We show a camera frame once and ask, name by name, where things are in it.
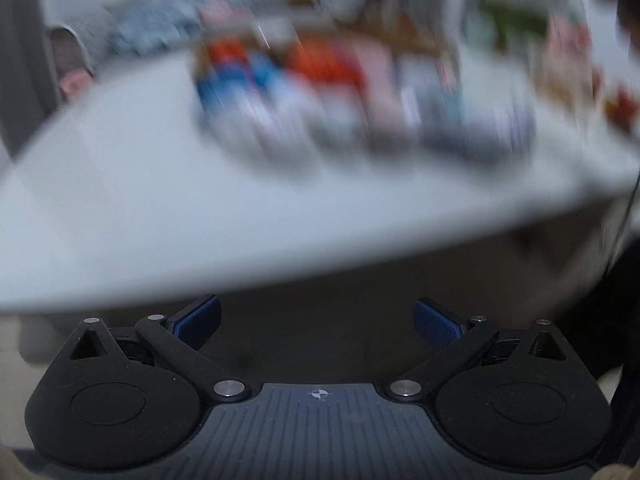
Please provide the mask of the grey covered sofa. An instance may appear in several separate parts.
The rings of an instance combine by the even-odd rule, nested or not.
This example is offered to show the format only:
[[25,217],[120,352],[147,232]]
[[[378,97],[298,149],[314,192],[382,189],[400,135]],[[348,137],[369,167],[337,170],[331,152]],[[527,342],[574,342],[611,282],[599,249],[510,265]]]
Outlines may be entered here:
[[55,75],[62,78],[73,70],[94,75],[112,53],[115,22],[110,14],[89,14],[55,24],[47,40]]

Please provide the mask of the pink plastic child chair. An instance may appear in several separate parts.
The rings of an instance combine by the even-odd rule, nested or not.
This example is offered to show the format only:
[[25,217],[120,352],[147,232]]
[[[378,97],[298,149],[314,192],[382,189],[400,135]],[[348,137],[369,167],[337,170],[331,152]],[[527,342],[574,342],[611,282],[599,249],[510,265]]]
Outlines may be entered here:
[[85,68],[70,70],[58,80],[58,91],[62,102],[81,96],[93,83],[93,76]]

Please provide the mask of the light blue blanket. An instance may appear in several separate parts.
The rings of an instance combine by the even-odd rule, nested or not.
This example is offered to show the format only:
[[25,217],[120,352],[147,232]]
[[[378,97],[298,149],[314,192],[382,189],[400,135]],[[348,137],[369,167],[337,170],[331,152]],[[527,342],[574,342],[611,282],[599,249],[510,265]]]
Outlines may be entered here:
[[201,35],[208,0],[136,0],[117,14],[111,47],[120,55],[148,55]]

